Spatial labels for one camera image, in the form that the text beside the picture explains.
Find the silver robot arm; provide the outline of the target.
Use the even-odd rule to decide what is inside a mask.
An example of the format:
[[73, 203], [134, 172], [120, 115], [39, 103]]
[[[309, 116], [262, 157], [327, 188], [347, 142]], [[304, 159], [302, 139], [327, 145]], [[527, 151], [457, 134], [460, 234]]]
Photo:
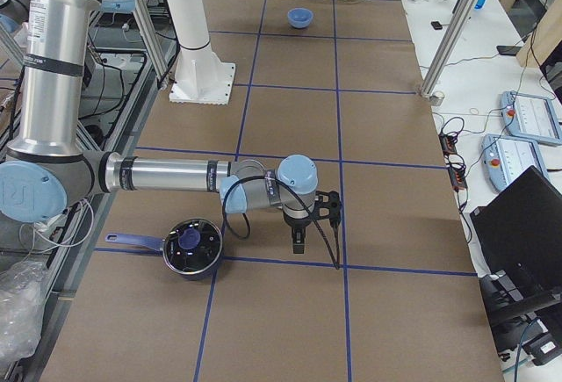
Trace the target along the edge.
[[224, 214], [281, 208], [292, 248], [302, 253], [318, 184], [306, 156], [288, 156], [268, 171], [248, 162], [151, 160], [78, 147], [90, 14], [135, 6], [136, 0], [31, 0], [19, 131], [1, 166], [3, 215], [44, 221], [90, 195], [117, 190], [216, 192]]

